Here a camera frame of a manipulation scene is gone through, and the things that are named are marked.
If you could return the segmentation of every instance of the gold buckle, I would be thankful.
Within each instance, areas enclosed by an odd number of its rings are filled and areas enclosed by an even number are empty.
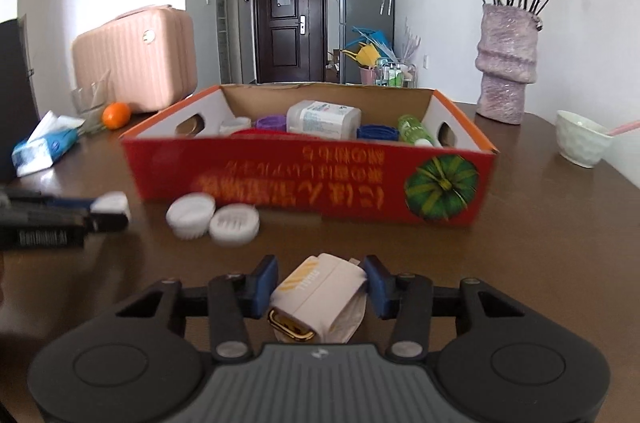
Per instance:
[[[267,315],[267,320],[271,326],[277,331],[289,337],[294,342],[308,342],[316,336],[316,333],[309,330],[300,329],[300,327],[293,321],[272,309]]]

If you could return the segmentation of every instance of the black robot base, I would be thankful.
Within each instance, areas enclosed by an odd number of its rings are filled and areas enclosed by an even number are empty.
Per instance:
[[[609,368],[590,343],[478,279],[459,289],[363,263],[378,317],[372,344],[267,344],[255,356],[244,318],[261,318],[278,267],[203,288],[160,281],[43,349],[28,384],[55,423],[592,423]],[[210,353],[187,343],[209,318]],[[458,337],[429,352],[432,317]]]

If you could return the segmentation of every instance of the pink spoon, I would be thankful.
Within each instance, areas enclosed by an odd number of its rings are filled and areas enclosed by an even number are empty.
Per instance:
[[[636,129],[640,129],[640,120],[631,122],[630,124],[625,124],[624,126],[616,127],[615,129],[607,132],[607,136],[618,136],[619,134],[624,134],[625,132],[630,132]]]

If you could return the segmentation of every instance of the brown table surface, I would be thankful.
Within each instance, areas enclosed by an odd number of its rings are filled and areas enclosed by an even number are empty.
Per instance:
[[[473,108],[466,108],[468,114]],[[208,237],[177,241],[164,222],[166,204],[142,204],[116,134],[82,140],[54,168],[21,186],[95,197],[122,190],[130,199],[126,234],[96,236],[82,251],[4,256],[0,308],[0,399],[19,423],[40,421],[26,388],[31,358],[43,345],[107,306],[178,277],[204,285],[231,271],[249,272],[277,255],[281,278],[309,255],[375,253],[393,273],[411,271],[437,285],[477,276],[597,345],[612,369],[600,423],[640,421],[640,190],[608,164],[585,170],[558,155],[554,127],[527,115],[521,127],[476,116],[501,151],[479,219],[470,229],[322,220],[264,211],[258,238],[221,249]],[[266,321],[251,321],[254,347],[273,340]],[[357,341],[384,345],[392,323],[367,313]],[[450,319],[434,323],[432,349],[454,336]],[[205,321],[187,339],[207,348]]]

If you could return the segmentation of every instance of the orange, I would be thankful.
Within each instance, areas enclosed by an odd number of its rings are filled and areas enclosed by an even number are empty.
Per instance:
[[[126,126],[131,119],[131,109],[127,104],[116,102],[102,113],[102,122],[107,129],[116,130]]]

